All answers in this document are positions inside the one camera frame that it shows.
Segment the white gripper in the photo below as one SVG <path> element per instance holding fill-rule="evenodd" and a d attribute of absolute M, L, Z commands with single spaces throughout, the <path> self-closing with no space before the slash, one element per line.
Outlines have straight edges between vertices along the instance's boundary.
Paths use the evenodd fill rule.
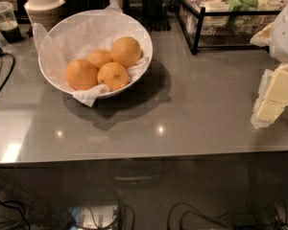
<path fill-rule="evenodd" d="M 250 44 L 259 47 L 269 45 L 271 57 L 283 62 L 274 71 L 267 69 L 264 72 L 252 109 L 252 125 L 268 127 L 288 106 L 288 63 L 285 63 L 288 62 L 288 4 L 274 23 L 251 38 Z"/>

